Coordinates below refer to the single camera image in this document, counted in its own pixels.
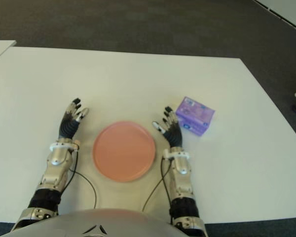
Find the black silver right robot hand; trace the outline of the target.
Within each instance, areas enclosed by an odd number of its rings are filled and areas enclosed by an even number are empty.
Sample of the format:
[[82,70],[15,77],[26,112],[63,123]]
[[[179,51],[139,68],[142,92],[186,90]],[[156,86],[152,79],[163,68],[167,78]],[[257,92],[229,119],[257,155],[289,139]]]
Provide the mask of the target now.
[[160,125],[158,122],[153,121],[152,126],[163,135],[163,137],[166,139],[166,141],[169,143],[169,146],[171,148],[183,147],[183,136],[182,131],[179,125],[179,120],[173,111],[173,109],[169,106],[165,107],[164,111],[165,118],[163,118],[163,122],[166,125],[166,128],[164,128],[162,125]]

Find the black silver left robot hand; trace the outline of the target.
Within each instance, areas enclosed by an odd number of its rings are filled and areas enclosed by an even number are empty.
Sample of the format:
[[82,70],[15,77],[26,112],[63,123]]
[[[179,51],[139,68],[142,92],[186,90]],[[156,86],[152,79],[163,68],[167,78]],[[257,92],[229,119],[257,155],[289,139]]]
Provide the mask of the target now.
[[89,112],[88,108],[79,110],[80,107],[81,100],[79,98],[75,98],[67,106],[59,126],[58,139],[72,139],[75,136],[81,121]]

